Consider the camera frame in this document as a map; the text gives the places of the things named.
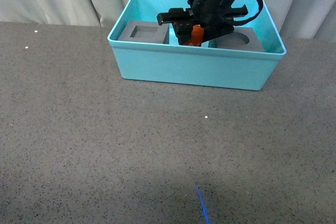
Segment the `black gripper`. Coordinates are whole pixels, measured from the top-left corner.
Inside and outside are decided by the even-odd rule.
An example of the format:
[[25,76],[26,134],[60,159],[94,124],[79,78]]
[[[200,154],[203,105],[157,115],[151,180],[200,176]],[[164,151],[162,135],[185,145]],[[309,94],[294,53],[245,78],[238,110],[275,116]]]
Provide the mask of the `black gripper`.
[[170,9],[168,13],[157,15],[158,24],[173,23],[173,29],[179,45],[192,38],[195,22],[204,29],[202,42],[207,42],[221,36],[231,34],[234,26],[242,26],[254,20],[256,16],[241,21],[235,17],[248,14],[246,6],[232,8],[235,0],[188,0],[189,9]]

